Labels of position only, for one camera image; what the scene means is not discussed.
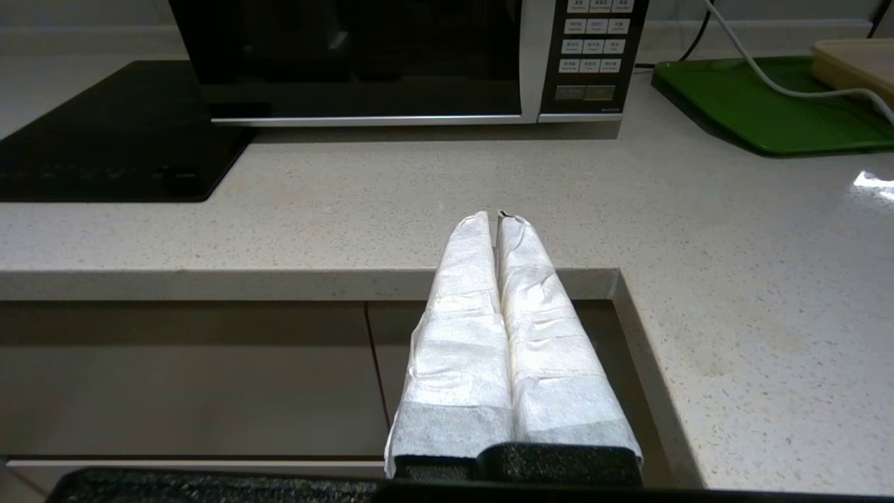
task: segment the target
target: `white cable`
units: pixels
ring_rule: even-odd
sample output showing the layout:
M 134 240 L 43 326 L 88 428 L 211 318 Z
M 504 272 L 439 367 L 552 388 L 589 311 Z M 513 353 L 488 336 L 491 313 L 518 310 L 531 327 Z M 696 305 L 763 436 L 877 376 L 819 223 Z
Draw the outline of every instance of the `white cable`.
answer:
M 761 67 L 757 65 L 754 58 L 748 54 L 745 50 L 745 47 L 742 46 L 742 42 L 736 37 L 736 34 L 733 33 L 732 28 L 730 28 L 729 24 L 727 24 L 726 20 L 723 19 L 723 16 L 719 12 L 717 12 L 717 8 L 711 4 L 710 0 L 704 0 L 704 4 L 708 7 L 708 10 L 711 11 L 711 15 L 717 18 L 717 22 L 721 24 L 723 30 L 727 32 L 727 35 L 730 36 L 730 40 L 732 40 L 732 44 L 736 46 L 738 52 L 745 58 L 748 64 L 751 66 L 752 70 L 757 73 L 757 76 L 761 78 L 761 80 L 770 86 L 776 92 L 780 94 L 784 94 L 786 96 L 791 96 L 792 98 L 833 98 L 837 96 L 846 96 L 848 94 L 862 94 L 873 101 L 875 106 L 881 112 L 882 115 L 885 116 L 886 119 L 894 125 L 894 112 L 891 112 L 891 109 L 888 107 L 888 104 L 884 102 L 883 99 L 879 98 L 879 95 L 874 92 L 866 89 L 855 89 L 855 90 L 831 90 L 825 92 L 799 92 L 795 90 L 787 90 L 777 84 L 774 81 L 770 80 L 770 77 L 767 77 L 767 74 L 761 70 Z

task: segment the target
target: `induction cooktop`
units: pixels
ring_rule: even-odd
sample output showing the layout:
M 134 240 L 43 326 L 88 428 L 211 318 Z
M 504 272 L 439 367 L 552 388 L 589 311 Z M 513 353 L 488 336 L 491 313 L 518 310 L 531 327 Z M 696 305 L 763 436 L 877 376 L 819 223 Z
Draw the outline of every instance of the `induction cooktop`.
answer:
M 251 141 L 188 61 L 138 61 L 0 141 L 0 200 L 206 200 Z

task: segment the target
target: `wrinkled fabric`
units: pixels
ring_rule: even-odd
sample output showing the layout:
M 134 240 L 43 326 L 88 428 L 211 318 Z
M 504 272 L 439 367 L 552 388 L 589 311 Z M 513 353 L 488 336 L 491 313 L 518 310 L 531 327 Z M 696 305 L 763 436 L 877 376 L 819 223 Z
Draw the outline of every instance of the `wrinkled fabric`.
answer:
M 413 330 L 385 472 L 403 455 L 476 457 L 511 441 L 509 348 L 487 214 L 453 230 Z
M 642 450 L 536 230 L 502 217 L 497 277 L 515 440 Z

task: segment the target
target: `kitchen countertop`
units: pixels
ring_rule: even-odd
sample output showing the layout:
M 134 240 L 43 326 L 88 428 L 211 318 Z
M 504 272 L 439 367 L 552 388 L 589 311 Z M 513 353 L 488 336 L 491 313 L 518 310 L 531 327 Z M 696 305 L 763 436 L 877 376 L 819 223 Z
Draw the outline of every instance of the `kitchen countertop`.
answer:
M 0 135 L 126 61 L 0 58 Z M 0 299 L 423 299 L 455 223 L 505 209 L 566 276 L 609 278 L 573 296 L 620 271 L 678 470 L 894 495 L 894 188 L 861 175 L 894 177 L 894 154 L 760 158 L 649 78 L 613 141 L 268 131 L 204 203 L 0 204 Z

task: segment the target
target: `green tray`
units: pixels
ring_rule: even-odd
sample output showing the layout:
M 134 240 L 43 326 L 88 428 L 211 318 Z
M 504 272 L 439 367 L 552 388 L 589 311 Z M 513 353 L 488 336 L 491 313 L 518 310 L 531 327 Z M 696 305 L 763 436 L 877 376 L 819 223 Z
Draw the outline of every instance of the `green tray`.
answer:
M 757 58 L 776 83 L 830 88 L 811 75 L 810 56 Z M 799 99 L 764 84 L 741 59 L 656 65 L 652 85 L 708 132 L 769 156 L 894 149 L 894 126 L 855 98 Z

